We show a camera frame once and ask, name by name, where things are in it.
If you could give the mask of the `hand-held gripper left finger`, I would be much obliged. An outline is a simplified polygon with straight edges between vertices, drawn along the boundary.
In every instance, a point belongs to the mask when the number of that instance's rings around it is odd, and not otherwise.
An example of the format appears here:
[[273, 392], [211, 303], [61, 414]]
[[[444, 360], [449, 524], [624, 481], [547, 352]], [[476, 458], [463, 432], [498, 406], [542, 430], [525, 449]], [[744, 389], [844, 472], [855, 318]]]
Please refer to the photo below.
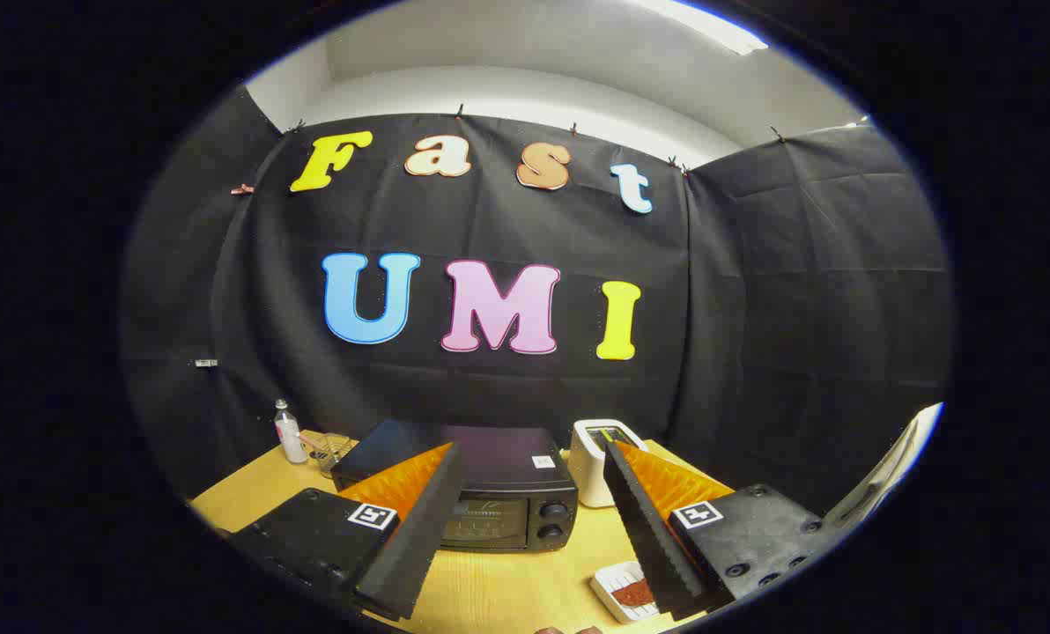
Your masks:
[[307, 487], [226, 540], [340, 614], [410, 618], [465, 475], [447, 442], [340, 492]]

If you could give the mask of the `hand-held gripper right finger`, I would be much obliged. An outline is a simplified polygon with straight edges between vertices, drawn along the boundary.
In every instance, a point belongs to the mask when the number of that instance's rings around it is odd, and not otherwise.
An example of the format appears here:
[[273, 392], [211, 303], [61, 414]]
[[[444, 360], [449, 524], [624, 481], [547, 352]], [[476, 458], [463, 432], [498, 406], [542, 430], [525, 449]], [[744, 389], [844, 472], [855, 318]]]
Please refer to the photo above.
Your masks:
[[675, 621], [742, 601], [830, 546], [822, 517], [766, 484], [740, 490], [614, 441], [604, 478], [655, 605]]

